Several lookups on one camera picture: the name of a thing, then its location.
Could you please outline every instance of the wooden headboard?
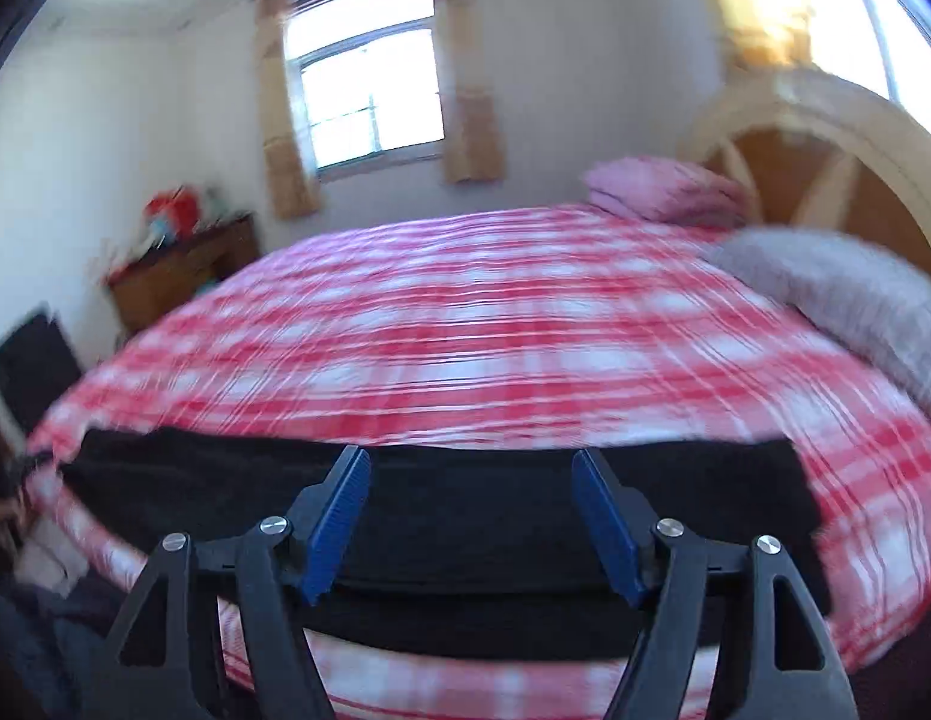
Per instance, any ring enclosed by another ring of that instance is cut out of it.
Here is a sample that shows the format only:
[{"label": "wooden headboard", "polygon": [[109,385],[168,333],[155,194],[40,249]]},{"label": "wooden headboard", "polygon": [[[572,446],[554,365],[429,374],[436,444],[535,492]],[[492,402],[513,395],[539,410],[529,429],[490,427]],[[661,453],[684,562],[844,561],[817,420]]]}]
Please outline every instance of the wooden headboard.
[{"label": "wooden headboard", "polygon": [[817,70],[743,74],[679,157],[744,184],[752,223],[843,230],[931,275],[931,135],[860,86]]}]

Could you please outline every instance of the blue gripper pad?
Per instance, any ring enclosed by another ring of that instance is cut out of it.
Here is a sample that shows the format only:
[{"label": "blue gripper pad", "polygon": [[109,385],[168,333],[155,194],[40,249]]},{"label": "blue gripper pad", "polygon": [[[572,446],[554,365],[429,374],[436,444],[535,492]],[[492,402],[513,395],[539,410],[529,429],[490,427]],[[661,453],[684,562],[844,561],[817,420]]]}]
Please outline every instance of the blue gripper pad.
[{"label": "blue gripper pad", "polygon": [[318,597],[329,591],[339,574],[355,523],[366,504],[371,480],[368,452],[360,449],[351,457],[344,457],[343,453],[325,482],[318,485],[318,488],[330,485],[332,490],[330,493],[327,488],[322,490],[327,501],[306,544],[306,571],[299,590],[310,605],[315,605]]},{"label": "blue gripper pad", "polygon": [[[617,481],[610,480],[610,483],[617,485]],[[596,461],[587,450],[574,455],[574,501],[598,552],[598,559],[606,570],[608,584],[632,608],[639,608],[649,589],[642,581],[639,545],[619,512],[617,491],[611,490],[603,480]]]}]

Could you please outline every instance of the black blanket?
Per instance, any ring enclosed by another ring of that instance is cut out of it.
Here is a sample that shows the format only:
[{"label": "black blanket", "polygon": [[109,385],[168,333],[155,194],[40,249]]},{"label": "black blanket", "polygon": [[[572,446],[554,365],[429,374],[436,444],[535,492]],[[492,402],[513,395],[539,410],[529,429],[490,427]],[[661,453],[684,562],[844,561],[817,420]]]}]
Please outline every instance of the black blanket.
[{"label": "black blanket", "polygon": [[[92,431],[65,481],[113,533],[150,552],[165,533],[235,536],[324,478],[341,445],[174,429]],[[571,497],[574,450],[373,447],[372,490],[333,591],[296,613],[312,630],[382,649],[478,659],[627,656],[641,619],[613,595]],[[661,517],[707,538],[778,536],[819,608],[819,509],[787,440],[603,450]],[[709,603],[702,642],[715,643]]]}]

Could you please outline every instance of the silver bolt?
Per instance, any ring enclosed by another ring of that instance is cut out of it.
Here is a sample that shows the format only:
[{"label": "silver bolt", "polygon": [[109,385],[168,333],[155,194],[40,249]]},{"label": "silver bolt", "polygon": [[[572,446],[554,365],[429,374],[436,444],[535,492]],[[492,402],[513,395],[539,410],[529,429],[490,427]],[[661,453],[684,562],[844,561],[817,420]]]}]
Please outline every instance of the silver bolt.
[{"label": "silver bolt", "polygon": [[186,541],[188,541],[188,538],[185,533],[169,533],[161,540],[161,547],[166,552],[178,552],[185,546]]},{"label": "silver bolt", "polygon": [[284,517],[265,517],[259,523],[259,530],[265,536],[276,536],[277,533],[284,533],[285,528],[289,527],[289,520]]},{"label": "silver bolt", "polygon": [[782,542],[775,536],[760,536],[755,543],[766,555],[779,555],[782,551]]},{"label": "silver bolt", "polygon": [[660,519],[655,529],[662,533],[662,536],[669,538],[678,538],[685,533],[685,526],[678,519]]}]

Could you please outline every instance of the red and white checkered blanket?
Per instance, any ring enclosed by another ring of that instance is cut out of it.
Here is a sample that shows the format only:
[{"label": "red and white checkered blanket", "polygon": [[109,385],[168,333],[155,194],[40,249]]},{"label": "red and white checkered blanket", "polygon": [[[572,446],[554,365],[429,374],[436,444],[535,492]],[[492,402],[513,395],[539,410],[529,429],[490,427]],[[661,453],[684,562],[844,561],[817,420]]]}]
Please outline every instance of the red and white checkered blanket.
[{"label": "red and white checkered blanket", "polygon": [[[931,602],[931,427],[879,372],[699,260],[718,234],[569,206],[327,235],[171,314],[53,407],[32,445],[67,460],[89,426],[455,447],[676,437],[798,447],[824,528],[833,637],[875,659]],[[131,586],[143,556],[53,473],[39,506]],[[236,610],[226,662],[249,683]],[[477,664],[310,635],[356,718],[598,718],[622,664]],[[701,715],[715,652],[684,716]]]}]

